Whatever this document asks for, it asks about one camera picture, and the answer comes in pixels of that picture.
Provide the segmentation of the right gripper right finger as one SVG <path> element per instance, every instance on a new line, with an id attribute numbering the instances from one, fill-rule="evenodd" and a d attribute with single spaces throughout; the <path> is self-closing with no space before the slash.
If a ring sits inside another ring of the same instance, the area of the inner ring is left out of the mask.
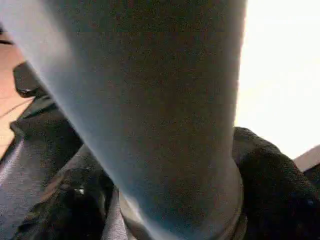
<path id="1" fill-rule="evenodd" d="M 246 240 L 318 240 L 320 191 L 274 144 L 235 127 L 232 157 L 239 168 Z"/>

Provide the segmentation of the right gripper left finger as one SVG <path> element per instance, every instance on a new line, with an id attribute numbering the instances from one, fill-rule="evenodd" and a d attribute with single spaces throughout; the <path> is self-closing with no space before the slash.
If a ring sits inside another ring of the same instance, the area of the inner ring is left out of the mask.
<path id="1" fill-rule="evenodd" d="M 26 214 L 15 240 L 99 240 L 114 184 L 83 145 L 51 179 Z"/>

